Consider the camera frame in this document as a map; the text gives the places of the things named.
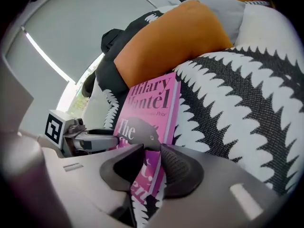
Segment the book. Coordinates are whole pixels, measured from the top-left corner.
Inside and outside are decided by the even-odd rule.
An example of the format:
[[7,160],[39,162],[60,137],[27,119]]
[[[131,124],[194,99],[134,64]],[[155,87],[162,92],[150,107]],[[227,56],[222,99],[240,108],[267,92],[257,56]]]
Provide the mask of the book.
[[[130,89],[114,129],[120,139],[117,148],[136,143],[154,148],[172,143],[181,91],[175,77],[176,73],[170,73]],[[163,176],[160,152],[146,150],[131,194],[144,204],[148,195],[156,196]]]

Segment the window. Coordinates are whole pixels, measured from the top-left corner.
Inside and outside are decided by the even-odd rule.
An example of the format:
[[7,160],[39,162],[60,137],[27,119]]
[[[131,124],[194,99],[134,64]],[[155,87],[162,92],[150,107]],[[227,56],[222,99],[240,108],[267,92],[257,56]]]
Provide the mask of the window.
[[74,80],[72,80],[65,72],[63,72],[47,55],[46,53],[38,46],[38,44],[34,41],[34,39],[30,36],[30,34],[21,27],[26,37],[36,49],[36,51],[46,60],[46,62],[59,74],[61,75],[68,84],[63,91],[63,94],[58,102],[56,110],[60,110],[62,112],[66,112],[73,117],[81,117],[83,110],[86,107],[88,102],[88,98],[84,98],[81,94],[81,87],[86,80],[86,78],[96,70],[97,66],[101,62],[101,59],[104,57],[104,53],[102,53],[98,58],[94,60],[94,62],[89,66],[89,68],[84,72],[84,74],[80,77],[77,84]]

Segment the zigzag pattern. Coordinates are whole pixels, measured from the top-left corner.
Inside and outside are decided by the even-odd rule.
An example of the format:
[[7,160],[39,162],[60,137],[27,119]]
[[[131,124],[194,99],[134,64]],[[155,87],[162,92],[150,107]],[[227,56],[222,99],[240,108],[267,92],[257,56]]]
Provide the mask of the zigzag pattern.
[[109,102],[111,108],[105,116],[104,128],[113,128],[113,120],[117,114],[119,104],[116,97],[112,94],[112,91],[109,89],[104,90],[106,99]]
[[134,216],[137,223],[137,228],[143,228],[148,223],[147,208],[141,204],[134,196],[131,196]]
[[271,56],[274,56],[275,54],[277,54],[282,60],[288,60],[290,62],[291,65],[293,66],[298,66],[300,68],[300,70],[302,71],[302,73],[304,73],[304,56],[302,55],[302,53],[289,53],[287,54],[287,52],[284,49],[279,48],[279,46],[272,46],[270,47],[269,45],[266,44],[242,44],[239,45],[237,47],[232,47],[229,48],[228,50],[237,50],[240,51],[240,53],[242,53],[243,51],[248,51],[248,49],[250,49],[252,52],[255,51],[259,51],[260,53],[264,54],[264,53],[268,53]]
[[184,99],[180,98],[179,112],[176,122],[174,137],[177,138],[175,145],[184,146],[189,149],[206,152],[209,146],[199,142],[205,136],[200,131],[194,129],[199,125],[196,121],[191,121],[194,114],[187,112],[190,106],[183,104]]
[[231,87],[221,86],[224,80],[214,78],[216,74],[208,73],[207,68],[201,68],[202,65],[186,62],[179,65],[175,71],[178,75],[181,75],[184,82],[188,82],[189,87],[193,86],[193,92],[199,91],[198,99],[204,98],[204,107],[212,104],[211,117],[221,114],[217,128],[218,130],[227,129],[223,137],[223,143],[228,144],[237,140],[229,153],[229,158],[242,157],[238,163],[245,170],[261,181],[268,180],[274,174],[274,171],[268,167],[261,167],[261,165],[271,161],[272,155],[264,150],[257,150],[267,142],[267,139],[260,134],[251,134],[253,130],[259,127],[259,122],[253,119],[245,119],[251,110],[249,107],[237,105],[242,101],[242,98],[233,95]]
[[151,14],[148,17],[146,17],[144,20],[147,21],[147,22],[149,22],[149,23],[151,23],[152,21],[154,21],[156,19],[158,19],[158,16],[155,15],[155,14]]
[[[231,52],[207,53],[203,56],[214,58],[215,60],[223,59],[223,64],[226,66],[231,64],[231,68],[234,71],[241,67],[241,75],[243,78],[252,74],[252,86],[257,87],[259,84],[262,84],[262,95],[265,99],[272,95],[273,111],[276,113],[282,109],[281,129],[284,130],[288,127],[284,147],[294,142],[286,161],[290,162],[296,158],[287,174],[291,179],[285,189],[289,189],[300,178],[301,173],[299,173],[299,170],[302,169],[304,164],[304,113],[300,112],[300,109],[303,107],[302,102],[298,99],[291,98],[294,92],[289,87],[281,86],[283,79],[271,76],[273,71],[270,69],[260,69],[262,63],[256,61],[251,62],[253,60],[252,57]],[[235,148],[230,152],[231,155],[236,154],[240,148],[242,148],[241,145],[236,143]]]

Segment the white pillow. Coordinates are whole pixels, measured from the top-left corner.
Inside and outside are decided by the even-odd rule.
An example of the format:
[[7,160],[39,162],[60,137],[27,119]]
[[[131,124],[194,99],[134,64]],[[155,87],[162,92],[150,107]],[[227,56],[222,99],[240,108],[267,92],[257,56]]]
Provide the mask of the white pillow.
[[275,9],[246,4],[235,46],[246,50],[249,45],[253,51],[258,46],[262,53],[267,48],[271,55],[276,51],[282,60],[287,54],[291,64],[295,65],[297,60],[304,72],[304,50],[300,38],[291,22]]
[[85,126],[89,129],[103,128],[105,116],[109,109],[110,105],[106,100],[106,96],[95,79],[92,95],[82,114]]

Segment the black and white patterned cushion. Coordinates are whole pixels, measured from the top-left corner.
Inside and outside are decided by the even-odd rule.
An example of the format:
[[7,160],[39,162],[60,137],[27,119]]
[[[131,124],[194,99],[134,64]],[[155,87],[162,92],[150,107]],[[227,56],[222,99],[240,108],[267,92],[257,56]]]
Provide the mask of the black and white patterned cushion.
[[[304,163],[304,75],[297,62],[233,48],[174,71],[181,92],[173,144],[230,159],[279,195],[290,192]],[[161,206],[162,191],[144,205],[133,200],[138,227]]]
[[266,2],[266,1],[246,1],[245,3],[247,4],[253,4],[253,5],[262,5],[262,6],[270,6],[270,3],[269,2]]

